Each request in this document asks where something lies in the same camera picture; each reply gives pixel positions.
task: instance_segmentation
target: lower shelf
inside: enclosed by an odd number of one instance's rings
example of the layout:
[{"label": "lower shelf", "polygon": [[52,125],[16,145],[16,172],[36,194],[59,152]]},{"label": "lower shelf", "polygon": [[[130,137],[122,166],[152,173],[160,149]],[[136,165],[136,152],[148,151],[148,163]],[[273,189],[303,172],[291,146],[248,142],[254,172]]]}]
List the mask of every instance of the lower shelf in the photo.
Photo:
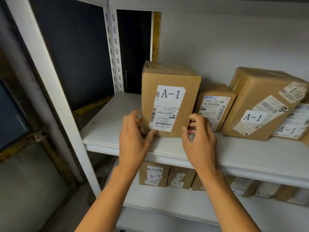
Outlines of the lower shelf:
[{"label": "lower shelf", "polygon": [[[262,231],[296,232],[309,228],[309,208],[260,197],[240,197],[239,200]],[[142,186],[139,185],[138,174],[124,206],[218,225],[205,191]]]},{"label": "lower shelf", "polygon": [[218,226],[131,207],[122,208],[116,227],[144,232],[221,232]]}]

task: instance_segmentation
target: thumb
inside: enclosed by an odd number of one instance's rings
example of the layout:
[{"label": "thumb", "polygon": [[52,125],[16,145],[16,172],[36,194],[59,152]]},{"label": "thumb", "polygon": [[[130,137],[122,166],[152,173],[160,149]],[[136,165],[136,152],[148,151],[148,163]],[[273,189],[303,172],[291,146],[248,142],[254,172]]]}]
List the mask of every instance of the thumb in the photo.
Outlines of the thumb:
[{"label": "thumb", "polygon": [[187,145],[188,143],[191,142],[191,140],[189,139],[188,129],[187,129],[187,127],[185,127],[185,126],[182,127],[182,136],[181,136],[181,139],[182,139],[182,145],[183,145],[183,147],[185,147],[185,145]]},{"label": "thumb", "polygon": [[145,144],[146,144],[147,148],[150,148],[150,145],[152,144],[152,141],[154,139],[155,133],[156,133],[156,130],[152,129],[147,134],[147,136],[145,138]]}]

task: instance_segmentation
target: forearm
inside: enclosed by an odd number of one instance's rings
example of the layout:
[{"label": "forearm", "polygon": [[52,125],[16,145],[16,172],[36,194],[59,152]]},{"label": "forearm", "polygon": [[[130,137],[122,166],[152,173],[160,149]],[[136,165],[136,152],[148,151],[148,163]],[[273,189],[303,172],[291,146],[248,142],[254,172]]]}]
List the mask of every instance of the forearm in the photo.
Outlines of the forearm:
[{"label": "forearm", "polygon": [[260,232],[226,183],[221,171],[201,172],[199,177],[214,207],[222,232]]},{"label": "forearm", "polygon": [[122,204],[135,175],[135,171],[128,171],[120,166],[115,167],[108,184],[75,232],[114,231]]}]

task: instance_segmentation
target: human hand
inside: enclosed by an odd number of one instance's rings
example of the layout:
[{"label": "human hand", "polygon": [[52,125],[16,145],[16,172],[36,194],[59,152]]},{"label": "human hand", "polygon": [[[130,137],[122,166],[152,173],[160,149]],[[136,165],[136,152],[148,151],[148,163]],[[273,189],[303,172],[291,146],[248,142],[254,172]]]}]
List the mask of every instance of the human hand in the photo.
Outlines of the human hand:
[{"label": "human hand", "polygon": [[150,130],[145,139],[137,128],[141,119],[137,117],[139,111],[133,111],[125,115],[122,121],[122,130],[119,136],[119,166],[137,173],[141,164],[145,161],[156,130]]},{"label": "human hand", "polygon": [[[214,135],[209,122],[196,113],[189,116],[193,121],[190,127],[195,130],[182,128],[182,145],[187,158],[195,170],[199,173],[216,174],[216,147],[217,138]],[[189,133],[194,133],[193,142],[189,139]]]}]

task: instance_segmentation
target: person's right arm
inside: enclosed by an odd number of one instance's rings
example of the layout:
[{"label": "person's right arm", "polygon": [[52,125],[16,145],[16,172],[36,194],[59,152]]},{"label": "person's right arm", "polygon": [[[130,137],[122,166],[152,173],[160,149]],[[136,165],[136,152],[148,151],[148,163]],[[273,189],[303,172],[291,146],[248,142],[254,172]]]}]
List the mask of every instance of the person's right arm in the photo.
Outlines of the person's right arm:
[{"label": "person's right arm", "polygon": [[[183,127],[183,148],[206,189],[222,232],[261,232],[216,166],[217,138],[209,122],[198,114],[192,114],[190,119],[195,130]],[[189,133],[195,133],[193,142]]]}]

